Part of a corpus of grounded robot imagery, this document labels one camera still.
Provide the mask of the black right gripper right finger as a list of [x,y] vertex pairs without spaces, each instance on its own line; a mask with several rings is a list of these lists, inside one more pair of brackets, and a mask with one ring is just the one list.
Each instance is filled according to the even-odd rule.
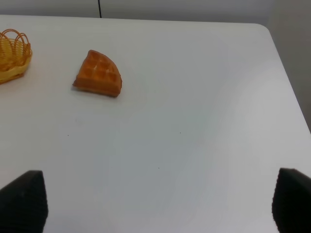
[[280,233],[311,231],[311,179],[292,168],[281,168],[272,201],[272,215]]

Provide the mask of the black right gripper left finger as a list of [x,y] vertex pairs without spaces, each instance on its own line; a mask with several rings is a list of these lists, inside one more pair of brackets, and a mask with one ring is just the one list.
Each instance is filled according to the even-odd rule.
[[41,170],[29,170],[0,190],[2,233],[42,233],[48,213]]

